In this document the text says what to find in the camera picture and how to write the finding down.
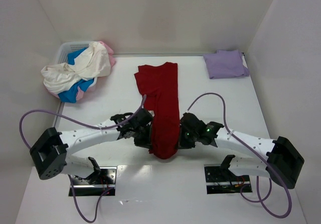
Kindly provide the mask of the red t shirt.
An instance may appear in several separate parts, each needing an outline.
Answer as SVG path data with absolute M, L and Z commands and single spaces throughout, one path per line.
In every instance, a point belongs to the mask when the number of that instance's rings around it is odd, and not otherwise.
M 144 108 L 154 112 L 151 131 L 151 154 L 166 160 L 176 152 L 180 135 L 178 65 L 142 65 L 134 74 L 138 91 L 146 95 Z

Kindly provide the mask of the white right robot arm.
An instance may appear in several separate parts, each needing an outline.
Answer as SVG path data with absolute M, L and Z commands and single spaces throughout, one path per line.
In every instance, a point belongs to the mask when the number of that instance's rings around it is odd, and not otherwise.
M 228 155 L 221 164 L 222 169 L 235 176 L 266 177 L 288 189 L 294 189 L 304 164 L 303 156 L 285 137 L 264 139 L 228 131 L 221 123 L 206 124 L 194 114 L 185 113 L 180 120 L 178 148 L 191 149 L 196 142 L 244 154 L 245 157 Z

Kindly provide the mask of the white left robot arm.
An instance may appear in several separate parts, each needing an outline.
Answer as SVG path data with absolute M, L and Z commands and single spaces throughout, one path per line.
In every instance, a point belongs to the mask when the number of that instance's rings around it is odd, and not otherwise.
M 30 149 L 30 155 L 41 180 L 58 174 L 84 179 L 89 184 L 101 178 L 101 168 L 93 157 L 81 158 L 74 154 L 106 142 L 133 138 L 134 144 L 151 149 L 152 114 L 141 108 L 137 113 L 114 115 L 94 128 L 59 132 L 46 129 Z

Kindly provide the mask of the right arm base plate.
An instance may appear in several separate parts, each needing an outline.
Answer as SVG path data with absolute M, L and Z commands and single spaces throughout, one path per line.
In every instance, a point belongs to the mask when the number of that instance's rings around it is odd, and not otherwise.
M 251 193 L 252 187 L 248 175 L 236 176 L 220 165 L 205 165 L 205 181 L 207 194 Z

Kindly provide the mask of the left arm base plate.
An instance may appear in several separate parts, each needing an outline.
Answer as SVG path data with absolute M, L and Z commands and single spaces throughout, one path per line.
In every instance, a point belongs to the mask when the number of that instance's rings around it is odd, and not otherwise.
M 101 167 L 101 176 L 93 183 L 89 184 L 85 179 L 72 176 L 75 196 L 100 196 L 108 190 L 106 196 L 115 195 L 117 167 Z

